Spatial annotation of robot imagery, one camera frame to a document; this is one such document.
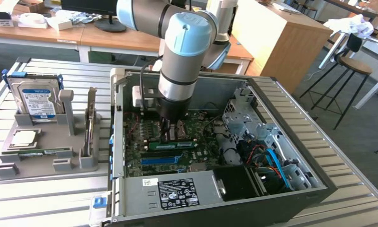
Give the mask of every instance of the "robotic arm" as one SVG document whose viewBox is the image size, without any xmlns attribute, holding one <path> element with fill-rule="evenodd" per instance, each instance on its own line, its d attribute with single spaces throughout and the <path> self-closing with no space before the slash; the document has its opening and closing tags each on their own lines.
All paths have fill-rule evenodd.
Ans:
<svg viewBox="0 0 378 227">
<path fill-rule="evenodd" d="M 237 0 L 217 2 L 220 7 L 224 2 L 237 6 Z M 201 66 L 217 69 L 224 62 L 230 44 L 226 36 L 220 35 L 226 31 L 218 29 L 225 26 L 218 26 L 210 12 L 188 11 L 164 0 L 118 0 L 117 15 L 130 29 L 165 39 L 156 110 L 162 119 L 161 131 L 166 132 L 188 111 Z"/>
</svg>

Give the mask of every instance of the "computer monitor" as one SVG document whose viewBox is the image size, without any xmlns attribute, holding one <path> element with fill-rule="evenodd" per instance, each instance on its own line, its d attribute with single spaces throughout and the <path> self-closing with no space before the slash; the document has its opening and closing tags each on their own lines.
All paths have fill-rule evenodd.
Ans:
<svg viewBox="0 0 378 227">
<path fill-rule="evenodd" d="M 126 27 L 112 19 L 116 16 L 116 5 L 118 0 L 61 0 L 61 9 L 84 13 L 109 15 L 109 19 L 94 22 L 94 26 L 106 32 L 122 32 Z"/>
</svg>

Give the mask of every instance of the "metal slotted table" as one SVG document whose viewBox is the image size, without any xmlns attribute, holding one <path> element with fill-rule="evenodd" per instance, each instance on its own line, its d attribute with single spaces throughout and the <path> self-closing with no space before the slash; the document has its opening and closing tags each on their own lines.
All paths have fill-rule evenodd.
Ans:
<svg viewBox="0 0 378 227">
<path fill-rule="evenodd" d="M 100 168 L 76 175 L 38 177 L 0 182 L 0 226 L 88 226 L 90 198 L 106 191 L 110 124 L 109 71 L 114 65 L 30 59 L 14 63 L 10 71 L 61 73 L 64 87 L 73 89 L 72 107 L 82 113 L 89 87 L 96 87 L 96 108 L 102 116 Z M 361 174 L 322 129 L 313 122 L 282 86 L 270 78 L 254 78 L 282 114 L 338 191 L 317 206 L 305 209 L 289 226 L 378 227 L 378 191 Z M 0 149 L 13 124 L 16 104 L 5 83 L 0 83 Z M 270 117 L 262 111 L 265 119 Z"/>
</svg>

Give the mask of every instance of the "hard drive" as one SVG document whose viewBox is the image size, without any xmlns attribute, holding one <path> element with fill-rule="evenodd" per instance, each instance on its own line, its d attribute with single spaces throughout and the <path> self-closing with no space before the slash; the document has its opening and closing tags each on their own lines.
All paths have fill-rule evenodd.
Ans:
<svg viewBox="0 0 378 227">
<path fill-rule="evenodd" d="M 29 114 L 37 122 L 56 120 L 56 115 L 64 114 L 62 102 L 58 100 L 61 75 L 13 72 L 2 78 L 12 90 L 18 114 Z"/>
</svg>

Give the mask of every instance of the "gray floor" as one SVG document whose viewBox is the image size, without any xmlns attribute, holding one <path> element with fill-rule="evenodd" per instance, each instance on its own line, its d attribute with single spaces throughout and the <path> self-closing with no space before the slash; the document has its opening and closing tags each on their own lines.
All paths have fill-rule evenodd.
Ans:
<svg viewBox="0 0 378 227">
<path fill-rule="evenodd" d="M 325 54 L 326 52 L 322 51 L 318 58 L 315 59 L 315 62 L 311 65 L 309 73 L 317 71 L 319 61 L 322 60 Z M 28 56 L 32 58 L 53 59 L 61 61 L 78 61 L 78 53 L 74 50 L 0 44 L 0 77 L 1 70 L 10 68 L 18 56 Z M 132 65 L 134 60 L 134 56 L 117 55 L 117 62 L 114 63 Z M 137 66 L 141 66 L 142 64 L 144 61 L 138 60 Z M 323 92 L 342 71 L 343 69 L 338 66 L 337 69 L 317 85 L 315 91 Z M 302 81 L 297 88 L 297 91 L 294 92 L 295 98 L 299 97 L 301 93 L 318 79 L 319 75 L 322 75 L 323 72 L 325 71 L 315 74 L 310 81 Z M 357 86 L 361 83 L 361 80 L 361 76 L 354 76 L 347 86 L 345 87 L 343 92 L 339 94 L 338 103 L 342 107 L 347 104 L 351 95 L 357 89 Z M 369 91 L 371 87 L 373 84 L 366 83 L 358 98 L 362 97 L 362 95 Z M 299 100 L 299 103 L 309 111 L 309 108 L 311 107 L 311 102 L 307 96 L 305 96 Z M 335 144 L 339 146 L 347 157 L 351 159 L 359 170 L 369 178 L 369 180 L 378 188 L 378 154 L 373 154 L 373 151 L 378 149 L 378 97 L 373 97 L 373 99 L 367 102 L 367 104 L 362 107 L 361 110 L 350 108 L 349 113 L 335 131 L 331 130 L 331 128 L 334 127 L 334 124 L 339 117 L 337 114 L 323 111 L 318 108 L 310 111 L 310 113 L 313 116 L 318 117 L 317 123 L 319 124 L 325 132 L 329 134 L 330 138 L 334 140 Z"/>
</svg>

